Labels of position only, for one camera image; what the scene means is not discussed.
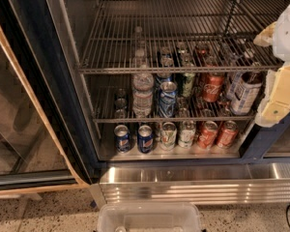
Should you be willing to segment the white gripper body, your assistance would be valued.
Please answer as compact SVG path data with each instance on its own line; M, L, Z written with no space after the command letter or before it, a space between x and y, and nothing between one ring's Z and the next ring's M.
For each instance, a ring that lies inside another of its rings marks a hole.
M257 108L255 123L270 128L290 112L290 63L286 62L277 72L268 71L264 98Z

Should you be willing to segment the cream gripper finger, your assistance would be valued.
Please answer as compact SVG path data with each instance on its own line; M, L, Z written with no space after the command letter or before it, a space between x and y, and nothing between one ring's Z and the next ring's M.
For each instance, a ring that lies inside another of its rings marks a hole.
M253 43L258 46L266 47L273 44L273 35L276 28L276 22L264 28L253 40Z

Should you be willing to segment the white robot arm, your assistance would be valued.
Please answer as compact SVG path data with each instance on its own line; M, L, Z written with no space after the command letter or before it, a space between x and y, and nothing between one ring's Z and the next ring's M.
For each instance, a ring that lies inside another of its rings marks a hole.
M260 102L255 122L270 128L290 112L290 4L278 20L267 26L253 40L258 46L272 46L274 57L283 65L266 76L265 97Z

